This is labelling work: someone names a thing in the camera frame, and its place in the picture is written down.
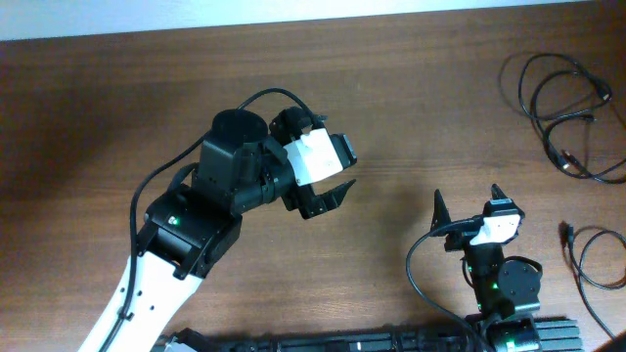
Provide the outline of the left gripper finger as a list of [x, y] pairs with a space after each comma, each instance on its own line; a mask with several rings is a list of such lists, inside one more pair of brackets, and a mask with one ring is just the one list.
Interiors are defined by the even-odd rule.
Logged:
[[325, 115], [315, 114], [314, 118], [299, 107], [291, 107], [282, 110], [270, 123], [270, 135], [282, 146], [298, 140], [303, 134], [303, 130], [324, 127], [327, 120]]
[[356, 183], [355, 179], [344, 182], [335, 188], [319, 195], [318, 203], [315, 205], [317, 210], [334, 210], [342, 204], [348, 190]]

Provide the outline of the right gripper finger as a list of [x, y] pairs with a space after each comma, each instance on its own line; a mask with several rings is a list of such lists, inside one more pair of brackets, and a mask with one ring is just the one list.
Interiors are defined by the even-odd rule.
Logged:
[[430, 230], [435, 231], [436, 237], [445, 237], [448, 235], [449, 231], [445, 230], [445, 227], [451, 223], [450, 214], [448, 208], [445, 204], [443, 196], [439, 189], [434, 191], [434, 208], [433, 215], [430, 224]]
[[497, 184], [491, 186], [490, 214], [492, 216], [518, 215], [520, 218], [524, 217], [524, 211], [506, 196]]

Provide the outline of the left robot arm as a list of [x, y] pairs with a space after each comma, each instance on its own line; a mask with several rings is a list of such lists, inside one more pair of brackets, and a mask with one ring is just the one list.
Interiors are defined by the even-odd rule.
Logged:
[[241, 233], [243, 215], [277, 198], [310, 219], [338, 208], [350, 182], [315, 183], [354, 165], [346, 135], [299, 107], [271, 122], [237, 108], [216, 114], [197, 162], [147, 208], [115, 293], [80, 348], [148, 351]]

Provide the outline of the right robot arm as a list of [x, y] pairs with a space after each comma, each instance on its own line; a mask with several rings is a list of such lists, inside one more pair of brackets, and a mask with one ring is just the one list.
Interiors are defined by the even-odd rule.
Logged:
[[532, 314], [539, 310], [542, 266], [529, 258], [505, 256], [503, 248], [518, 236], [525, 213], [496, 184], [480, 214], [451, 219], [440, 191], [434, 192], [430, 229], [441, 229], [447, 252], [461, 251], [464, 276], [479, 309], [472, 324], [480, 340], [494, 351], [515, 351], [532, 344]]

